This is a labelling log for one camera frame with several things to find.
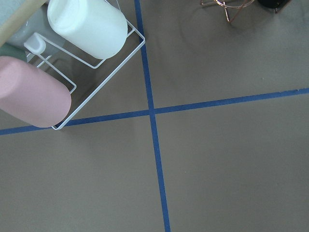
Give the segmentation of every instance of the gray floor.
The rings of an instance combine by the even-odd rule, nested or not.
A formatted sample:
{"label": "gray floor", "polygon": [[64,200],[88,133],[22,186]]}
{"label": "gray floor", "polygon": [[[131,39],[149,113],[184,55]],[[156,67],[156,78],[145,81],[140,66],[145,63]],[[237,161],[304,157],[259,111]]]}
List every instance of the gray floor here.
{"label": "gray floor", "polygon": [[28,124],[0,112],[1,231],[307,232],[308,1],[232,25],[199,0],[140,6],[147,56],[74,118],[101,122],[10,133]]}

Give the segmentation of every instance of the wire rack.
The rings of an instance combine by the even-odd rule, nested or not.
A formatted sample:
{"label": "wire rack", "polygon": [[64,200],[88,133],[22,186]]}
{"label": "wire rack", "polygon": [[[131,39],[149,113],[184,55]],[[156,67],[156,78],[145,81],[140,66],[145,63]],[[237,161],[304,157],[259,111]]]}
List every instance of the wire rack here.
{"label": "wire rack", "polygon": [[[120,9],[118,0],[116,0],[117,3],[117,7]],[[105,78],[103,78],[103,80],[100,82],[100,84],[93,90],[91,91],[90,94],[88,94],[88,96],[86,97],[86,99],[84,99],[82,101],[81,104],[79,104],[71,113],[69,113],[66,118],[58,123],[57,125],[52,126],[53,129],[55,130],[60,130],[62,129],[93,97],[94,95],[102,89],[102,87],[104,85],[106,85],[106,83],[134,56],[134,54],[136,54],[141,47],[145,44],[145,37],[127,20],[127,25],[128,25],[128,34],[127,34],[127,39],[132,36],[133,34],[136,34],[139,37],[139,44],[129,53],[129,55],[127,55],[123,60],[120,61],[120,63],[118,64],[118,66],[112,70],[110,72],[109,75],[107,75]],[[56,48],[58,48],[60,51],[66,53],[67,55],[69,55],[70,57],[74,58],[75,60],[79,61],[80,63],[92,68],[92,69],[97,69],[98,67],[100,67],[101,65],[103,65],[102,68],[104,68],[104,62],[106,61],[106,59],[103,60],[99,60],[97,62],[97,64],[90,64],[87,60],[84,60],[82,58],[80,58],[79,56],[73,54],[72,52],[68,51],[67,49],[64,49],[63,47],[57,45],[56,43],[54,43],[53,41],[49,40],[48,38],[35,33],[35,36],[37,38],[40,38],[41,40],[45,41],[46,43],[50,44],[51,46],[54,46]],[[43,64],[47,64],[49,67],[51,67],[53,70],[55,70],[58,74],[60,74],[66,81],[68,81],[73,87],[70,90],[70,93],[72,94],[77,88],[78,85],[75,84],[72,81],[71,77],[68,77],[67,75],[65,75],[63,72],[61,72],[55,65],[53,65],[49,59],[52,56],[48,56],[48,57],[43,57],[40,54],[33,54],[33,53],[29,53],[28,54],[28,62],[30,62],[35,56],[39,57],[42,61],[37,65],[37,67],[41,67]]]}

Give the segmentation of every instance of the blue painter's tape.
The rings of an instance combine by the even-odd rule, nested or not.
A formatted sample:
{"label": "blue painter's tape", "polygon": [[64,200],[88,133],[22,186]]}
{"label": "blue painter's tape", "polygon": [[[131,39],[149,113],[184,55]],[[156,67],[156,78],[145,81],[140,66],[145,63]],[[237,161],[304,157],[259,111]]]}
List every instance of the blue painter's tape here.
{"label": "blue painter's tape", "polygon": [[199,108],[214,107],[214,106],[219,106],[219,105],[229,105],[229,104],[242,103],[242,102],[266,100],[266,99],[272,99],[272,98],[282,98],[282,97],[288,97],[288,96],[294,96],[294,95],[300,95],[300,94],[308,94],[308,93],[309,93],[309,88],[303,88],[303,89],[296,89],[296,90],[288,90],[284,92],[265,93],[265,94],[245,96],[245,97],[239,97],[239,98],[230,98],[230,99],[185,104],[185,105],[169,106],[169,107],[157,108],[154,110],[154,112],[156,114],[163,114],[163,113],[171,113],[171,112],[183,111],[183,110],[193,110],[193,109],[199,109]]}
{"label": "blue painter's tape", "polygon": [[[141,110],[141,111],[120,113],[120,114],[114,114],[114,115],[105,115],[105,116],[98,116],[98,117],[88,117],[88,118],[74,119],[74,120],[69,121],[66,124],[66,127],[67,126],[73,126],[73,125],[87,124],[87,123],[95,123],[95,122],[125,119],[125,118],[131,118],[131,117],[147,116],[147,115],[149,115],[148,110]],[[46,130],[46,129],[50,129],[50,128],[38,128],[38,127],[35,127],[35,126],[16,127],[16,128],[2,129],[2,130],[0,130],[0,135],[23,133],[23,132],[30,132],[30,131],[39,131],[39,130]]]}
{"label": "blue painter's tape", "polygon": [[[140,1],[135,0],[134,2],[135,2],[135,11],[136,11],[138,30],[142,35],[144,35]],[[161,207],[162,207],[162,213],[163,213],[163,222],[164,222],[165,232],[170,232],[169,211],[168,211],[168,204],[167,204],[166,193],[165,193],[163,169],[162,169],[161,154],[160,154],[160,145],[159,145],[159,139],[158,139],[156,120],[155,120],[155,111],[154,111],[155,107],[154,107],[154,100],[153,100],[153,94],[152,94],[152,88],[151,88],[151,79],[150,79],[146,45],[144,45],[141,48],[141,57],[142,57],[142,64],[143,64],[143,69],[144,69],[146,93],[147,93],[147,100],[148,100],[148,107],[149,107],[149,117],[150,117],[151,132],[152,132],[153,144],[154,144],[154,157],[155,157],[156,171],[157,171],[157,176],[158,176]]]}
{"label": "blue painter's tape", "polygon": [[50,129],[50,128],[38,128],[35,126],[8,128],[8,129],[0,130],[0,135],[16,134],[16,133],[23,133],[23,132],[29,132],[29,131],[40,131],[40,130],[46,130],[46,129]]}

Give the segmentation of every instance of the pink plastic container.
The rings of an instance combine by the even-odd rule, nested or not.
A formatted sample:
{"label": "pink plastic container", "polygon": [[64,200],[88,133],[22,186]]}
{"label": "pink plastic container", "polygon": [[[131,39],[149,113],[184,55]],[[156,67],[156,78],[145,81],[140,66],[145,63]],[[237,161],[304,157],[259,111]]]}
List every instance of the pink plastic container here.
{"label": "pink plastic container", "polygon": [[24,61],[0,57],[0,109],[36,127],[50,127],[70,106],[64,84]]}

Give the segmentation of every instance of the small white cup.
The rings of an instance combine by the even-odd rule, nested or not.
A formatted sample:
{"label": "small white cup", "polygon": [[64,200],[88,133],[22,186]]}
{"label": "small white cup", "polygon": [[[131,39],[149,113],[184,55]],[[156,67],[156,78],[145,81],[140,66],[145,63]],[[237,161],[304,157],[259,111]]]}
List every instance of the small white cup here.
{"label": "small white cup", "polygon": [[47,17],[56,33],[98,59],[116,55],[126,41],[125,16],[104,0],[50,0]]}
{"label": "small white cup", "polygon": [[[62,47],[65,42],[65,39],[55,33],[50,27],[47,20],[47,6],[44,5],[38,9],[13,36],[11,36],[7,43],[25,49],[24,43],[35,32],[45,36],[60,47]],[[58,51],[58,48],[47,45],[44,50],[44,55],[53,55]]]}

